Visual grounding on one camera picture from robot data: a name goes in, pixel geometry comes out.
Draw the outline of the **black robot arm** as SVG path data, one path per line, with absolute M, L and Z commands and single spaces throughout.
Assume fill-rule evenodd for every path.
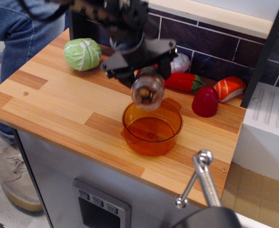
M 114 54 L 101 65 L 109 78 L 116 78 L 127 87 L 135 81 L 134 72 L 157 66 L 156 72 L 167 80 L 171 76 L 171 61 L 177 55 L 176 41 L 145 36 L 149 22 L 148 2 L 143 0 L 56 0 L 59 8 L 47 18 L 30 11 L 25 1 L 19 4 L 34 20 L 51 22 L 68 9 L 101 25 L 110 37 Z

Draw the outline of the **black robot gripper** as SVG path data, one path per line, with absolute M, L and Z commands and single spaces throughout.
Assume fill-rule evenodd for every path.
M 171 62 L 177 57 L 174 39 L 148 38 L 143 28 L 128 28 L 118 25 L 104 26 L 110 36 L 110 46 L 114 54 L 101 64 L 108 78 L 115 78 L 124 86 L 131 88 L 134 71 L 154 64 L 158 72 L 167 80 L 171 76 Z

